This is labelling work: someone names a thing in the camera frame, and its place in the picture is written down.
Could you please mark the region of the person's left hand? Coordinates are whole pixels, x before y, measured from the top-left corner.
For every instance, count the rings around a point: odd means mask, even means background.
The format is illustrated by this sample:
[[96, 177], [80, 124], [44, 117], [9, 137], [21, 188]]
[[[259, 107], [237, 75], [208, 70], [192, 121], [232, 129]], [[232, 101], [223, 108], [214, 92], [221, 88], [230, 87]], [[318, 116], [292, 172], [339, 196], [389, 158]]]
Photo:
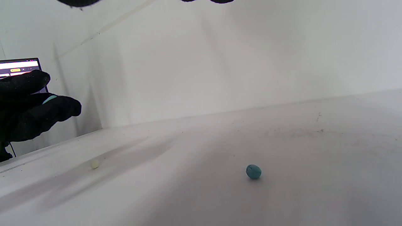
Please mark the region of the person's left hand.
[[81, 103], [69, 96], [41, 93], [51, 78], [33, 70], [0, 81], [0, 140], [2, 143], [32, 140], [57, 122], [81, 113]]

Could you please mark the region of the person's right hand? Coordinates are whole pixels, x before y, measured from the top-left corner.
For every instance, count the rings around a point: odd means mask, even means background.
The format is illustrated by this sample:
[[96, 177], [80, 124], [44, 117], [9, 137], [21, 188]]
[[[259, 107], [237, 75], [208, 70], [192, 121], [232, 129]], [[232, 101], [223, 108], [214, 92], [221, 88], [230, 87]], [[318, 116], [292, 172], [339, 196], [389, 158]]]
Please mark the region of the person's right hand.
[[[58, 2], [65, 4], [70, 7], [83, 8], [91, 6], [99, 2], [100, 0], [58, 0]], [[233, 2], [233, 0], [211, 0], [216, 4], [227, 4]]]

